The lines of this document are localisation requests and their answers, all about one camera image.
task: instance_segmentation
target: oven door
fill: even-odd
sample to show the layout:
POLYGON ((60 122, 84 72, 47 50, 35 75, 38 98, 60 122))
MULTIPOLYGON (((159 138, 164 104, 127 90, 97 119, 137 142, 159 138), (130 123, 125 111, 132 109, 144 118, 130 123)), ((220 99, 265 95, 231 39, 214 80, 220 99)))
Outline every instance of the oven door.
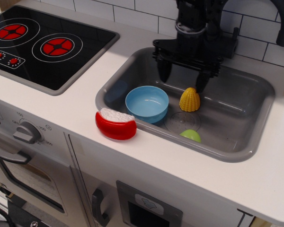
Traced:
POLYGON ((1 137, 0 186, 70 227, 93 226, 69 164, 1 137))

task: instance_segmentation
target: wooden panel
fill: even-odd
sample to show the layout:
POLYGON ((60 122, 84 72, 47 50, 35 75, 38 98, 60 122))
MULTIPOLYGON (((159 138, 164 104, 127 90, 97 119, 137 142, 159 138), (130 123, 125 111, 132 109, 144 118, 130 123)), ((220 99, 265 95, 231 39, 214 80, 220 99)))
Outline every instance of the wooden panel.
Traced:
POLYGON ((0 11, 5 11, 20 0, 0 0, 0 11))
POLYGON ((262 220, 260 218, 255 218, 252 221, 250 227, 271 227, 271 225, 272 224, 268 223, 267 221, 264 221, 264 220, 262 220))

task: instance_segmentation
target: toy corn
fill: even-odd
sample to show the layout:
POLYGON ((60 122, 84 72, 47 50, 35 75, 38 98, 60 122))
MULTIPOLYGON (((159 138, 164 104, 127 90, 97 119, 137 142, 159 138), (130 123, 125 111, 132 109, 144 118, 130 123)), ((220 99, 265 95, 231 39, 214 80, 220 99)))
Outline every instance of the toy corn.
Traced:
POLYGON ((180 98, 180 108, 185 112, 193 112, 200 107, 200 96, 193 87, 187 88, 180 98))

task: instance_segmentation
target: black stovetop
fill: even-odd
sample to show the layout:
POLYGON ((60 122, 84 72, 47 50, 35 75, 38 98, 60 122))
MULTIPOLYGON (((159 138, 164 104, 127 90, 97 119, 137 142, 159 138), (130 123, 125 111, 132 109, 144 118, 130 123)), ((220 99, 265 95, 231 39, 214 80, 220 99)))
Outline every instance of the black stovetop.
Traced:
POLYGON ((58 95, 118 38, 114 32, 14 6, 0 14, 0 74, 58 95))

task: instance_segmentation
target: subway tile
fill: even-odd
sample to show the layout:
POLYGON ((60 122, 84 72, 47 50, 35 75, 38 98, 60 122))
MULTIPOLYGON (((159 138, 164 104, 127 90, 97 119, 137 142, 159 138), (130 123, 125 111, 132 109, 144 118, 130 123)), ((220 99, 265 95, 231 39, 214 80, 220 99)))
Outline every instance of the subway tile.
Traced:
POLYGON ((158 16, 114 6, 115 22, 158 32, 158 16))
POLYGON ((75 10, 73 0, 41 0, 41 2, 48 3, 54 6, 60 6, 66 9, 75 10))
POLYGON ((134 0, 97 0, 103 3, 134 9, 134 0))
POLYGON ((114 21, 113 6, 98 1, 74 0, 76 11, 114 21))
POLYGON ((242 15, 236 13, 222 12, 221 17, 221 29, 224 32, 233 33, 233 29, 235 27, 239 27, 241 25, 242 15))
POLYGON ((174 38, 177 37, 175 23, 175 20, 159 17, 159 33, 163 35, 169 35, 174 38))
POLYGON ((269 44, 264 61, 284 66, 284 47, 269 44))
POLYGON ((224 10, 273 21, 277 15, 276 7, 269 0, 230 0, 224 10))
POLYGON ((265 42, 238 36, 238 46, 235 53, 257 60, 263 60, 266 46, 267 43, 265 42))
POLYGON ((178 17, 175 0, 135 0, 135 2, 137 11, 174 20, 178 17))
POLYGON ((275 43, 280 28, 281 24, 274 21, 243 16, 240 35, 275 43))

